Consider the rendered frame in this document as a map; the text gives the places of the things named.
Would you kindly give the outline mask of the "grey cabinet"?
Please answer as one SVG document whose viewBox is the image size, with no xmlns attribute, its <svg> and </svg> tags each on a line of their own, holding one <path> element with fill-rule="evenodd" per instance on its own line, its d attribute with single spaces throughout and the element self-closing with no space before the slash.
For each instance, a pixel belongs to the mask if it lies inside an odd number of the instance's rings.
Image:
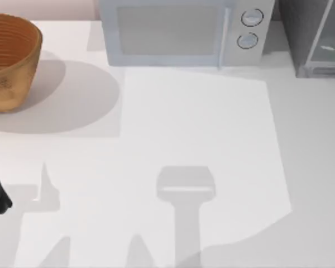
<svg viewBox="0 0 335 268">
<path fill-rule="evenodd" d="M 335 0 L 280 0 L 297 78 L 335 78 Z"/>
</svg>

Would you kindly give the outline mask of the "brown wicker basket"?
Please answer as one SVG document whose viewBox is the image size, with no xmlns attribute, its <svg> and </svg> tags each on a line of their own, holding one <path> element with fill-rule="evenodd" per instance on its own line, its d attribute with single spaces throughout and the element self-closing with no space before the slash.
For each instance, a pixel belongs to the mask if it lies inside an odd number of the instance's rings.
<svg viewBox="0 0 335 268">
<path fill-rule="evenodd" d="M 26 100 L 39 63 L 43 36 L 31 21 L 0 13 L 0 112 Z"/>
</svg>

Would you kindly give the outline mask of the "round microwave knob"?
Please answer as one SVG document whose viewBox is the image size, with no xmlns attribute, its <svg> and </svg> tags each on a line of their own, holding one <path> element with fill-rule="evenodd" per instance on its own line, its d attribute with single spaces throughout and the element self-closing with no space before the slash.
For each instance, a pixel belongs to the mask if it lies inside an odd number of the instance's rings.
<svg viewBox="0 0 335 268">
<path fill-rule="evenodd" d="M 248 50 L 255 47 L 259 42 L 259 38 L 255 33 L 249 32 L 240 35 L 237 39 L 237 45 L 243 50 Z"/>
<path fill-rule="evenodd" d="M 244 11 L 244 13 L 241 16 L 241 22 L 246 27 L 255 27 L 259 25 L 263 19 L 264 19 L 264 14 L 258 8 Z"/>
</svg>

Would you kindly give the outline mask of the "microwave oven door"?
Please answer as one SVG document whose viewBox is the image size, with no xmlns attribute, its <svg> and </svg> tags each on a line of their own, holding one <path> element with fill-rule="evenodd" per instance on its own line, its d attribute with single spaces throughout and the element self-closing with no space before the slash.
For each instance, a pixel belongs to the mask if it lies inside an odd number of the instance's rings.
<svg viewBox="0 0 335 268">
<path fill-rule="evenodd" d="M 229 0 L 99 0 L 113 66 L 218 66 Z"/>
</svg>

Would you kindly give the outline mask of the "pale microwave oven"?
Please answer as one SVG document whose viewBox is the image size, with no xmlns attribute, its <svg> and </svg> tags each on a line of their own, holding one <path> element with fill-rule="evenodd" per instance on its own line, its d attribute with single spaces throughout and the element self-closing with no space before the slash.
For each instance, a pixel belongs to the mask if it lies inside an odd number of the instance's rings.
<svg viewBox="0 0 335 268">
<path fill-rule="evenodd" d="M 229 13 L 229 24 L 227 31 L 227 42 L 224 52 L 223 66 L 249 66 L 259 63 L 265 46 L 266 35 L 269 29 L 275 0 L 229 0 L 233 7 Z M 241 16 L 244 11 L 254 8 L 260 9 L 264 14 L 262 22 L 255 27 L 246 27 L 241 22 Z M 258 38 L 258 44 L 248 50 L 238 47 L 237 39 L 240 35 L 249 32 L 255 33 Z"/>
</svg>

